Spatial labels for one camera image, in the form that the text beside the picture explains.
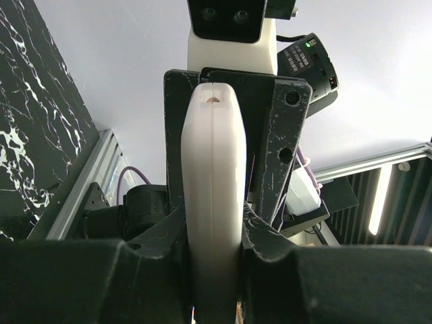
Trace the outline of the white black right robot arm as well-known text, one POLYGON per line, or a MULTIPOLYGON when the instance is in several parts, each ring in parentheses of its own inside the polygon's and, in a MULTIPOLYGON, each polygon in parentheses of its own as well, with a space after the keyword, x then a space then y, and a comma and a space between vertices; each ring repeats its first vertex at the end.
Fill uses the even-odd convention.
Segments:
POLYGON ((194 89, 199 84, 229 84, 240 105, 246 133, 245 196, 266 223, 290 237, 357 204, 348 184, 341 202, 325 195, 318 209, 294 212, 285 205, 294 172, 302 166, 298 143, 304 121, 337 98, 338 79, 321 43, 309 34, 280 51, 278 74, 258 74, 204 67, 199 72, 169 70, 164 76, 167 197, 170 209, 184 202, 181 134, 194 89))

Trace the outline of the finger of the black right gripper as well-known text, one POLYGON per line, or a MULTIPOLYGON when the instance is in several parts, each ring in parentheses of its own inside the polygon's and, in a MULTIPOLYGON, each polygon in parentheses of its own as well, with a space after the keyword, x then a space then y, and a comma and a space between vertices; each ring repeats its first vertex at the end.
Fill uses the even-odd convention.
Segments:
POLYGON ((269 225, 273 225, 283 204, 311 93, 307 83, 307 105, 291 107, 273 99, 264 114, 254 203, 256 214, 269 225))
POLYGON ((199 81, 198 72, 187 70, 169 70, 163 79, 166 182, 170 211, 184 204, 181 136, 190 98, 199 81))

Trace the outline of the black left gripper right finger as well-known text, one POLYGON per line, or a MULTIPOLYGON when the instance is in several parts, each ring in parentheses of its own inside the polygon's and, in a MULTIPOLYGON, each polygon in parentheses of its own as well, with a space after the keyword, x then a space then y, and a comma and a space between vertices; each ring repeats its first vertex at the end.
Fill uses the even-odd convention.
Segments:
POLYGON ((430 323, 431 249, 299 246, 243 205, 246 323, 430 323))

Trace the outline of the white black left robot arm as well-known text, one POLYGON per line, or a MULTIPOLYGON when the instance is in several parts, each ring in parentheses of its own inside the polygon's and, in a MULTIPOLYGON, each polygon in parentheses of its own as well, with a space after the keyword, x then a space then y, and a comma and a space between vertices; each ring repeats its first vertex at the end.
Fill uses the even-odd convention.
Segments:
MULTIPOLYGON (((69 240, 1 243, 2 323, 189 323, 184 208, 164 186, 89 208, 69 240)), ((431 251, 297 247, 244 207, 245 323, 430 323, 431 251)))

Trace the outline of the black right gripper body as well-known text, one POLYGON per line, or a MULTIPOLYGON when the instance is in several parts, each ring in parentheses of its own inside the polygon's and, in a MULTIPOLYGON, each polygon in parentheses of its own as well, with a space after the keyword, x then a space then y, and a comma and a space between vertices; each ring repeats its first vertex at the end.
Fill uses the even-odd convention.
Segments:
POLYGON ((241 107, 269 108, 273 99, 291 107, 307 105, 307 83, 299 78, 205 67, 200 82, 229 84, 241 107))

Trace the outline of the white remote control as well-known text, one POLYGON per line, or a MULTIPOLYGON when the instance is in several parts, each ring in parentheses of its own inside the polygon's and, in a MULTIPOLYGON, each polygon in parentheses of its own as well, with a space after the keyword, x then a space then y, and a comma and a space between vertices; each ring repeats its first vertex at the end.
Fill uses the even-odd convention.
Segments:
POLYGON ((246 134, 234 89, 198 85, 181 137, 197 323, 234 323, 246 185, 246 134))

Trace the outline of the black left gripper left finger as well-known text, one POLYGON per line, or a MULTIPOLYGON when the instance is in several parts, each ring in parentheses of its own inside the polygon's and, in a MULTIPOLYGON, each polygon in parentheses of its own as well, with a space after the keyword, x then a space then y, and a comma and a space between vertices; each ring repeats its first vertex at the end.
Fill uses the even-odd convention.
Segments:
POLYGON ((185 212, 135 239, 1 243, 2 323, 189 323, 185 212))

